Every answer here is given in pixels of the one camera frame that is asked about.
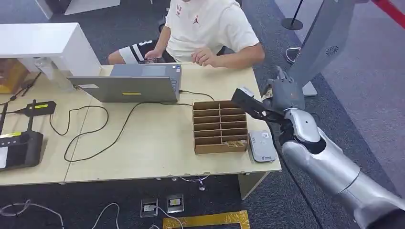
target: yellow sticker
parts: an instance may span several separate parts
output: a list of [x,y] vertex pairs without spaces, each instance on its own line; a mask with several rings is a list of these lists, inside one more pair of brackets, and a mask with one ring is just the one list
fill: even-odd
[[48,107],[48,104],[35,106],[35,109],[44,108],[44,107]]
[[141,95],[139,92],[123,92],[123,95]]
[[0,135],[0,138],[15,137],[15,136],[20,136],[20,135],[21,135],[21,132],[14,132],[14,133],[10,133],[10,134]]
[[170,205],[174,206],[174,205],[180,205],[180,199],[171,199],[170,200]]

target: red barrier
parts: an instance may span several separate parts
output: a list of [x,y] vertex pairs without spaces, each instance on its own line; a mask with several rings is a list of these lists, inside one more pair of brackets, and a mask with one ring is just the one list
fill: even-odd
[[373,0],[373,2],[387,13],[396,23],[405,29],[405,15],[390,0]]

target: speaker grille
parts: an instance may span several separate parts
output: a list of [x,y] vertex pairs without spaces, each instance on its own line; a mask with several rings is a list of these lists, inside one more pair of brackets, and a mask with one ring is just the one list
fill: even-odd
[[333,54],[337,53],[339,51],[338,46],[331,46],[326,50],[326,55],[327,56],[332,56]]

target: portable router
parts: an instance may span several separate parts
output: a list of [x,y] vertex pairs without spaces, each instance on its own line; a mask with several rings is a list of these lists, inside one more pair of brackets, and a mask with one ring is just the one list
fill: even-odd
[[[42,159],[43,134],[32,130],[34,117],[34,100],[31,105],[28,127],[24,132],[0,135],[0,171],[14,168],[33,167]],[[6,119],[5,104],[0,118],[0,134]]]

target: gray laptop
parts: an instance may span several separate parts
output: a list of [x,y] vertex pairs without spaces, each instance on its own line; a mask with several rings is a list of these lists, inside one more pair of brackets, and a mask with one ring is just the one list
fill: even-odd
[[68,77],[104,103],[177,102],[179,64],[116,64],[110,76]]

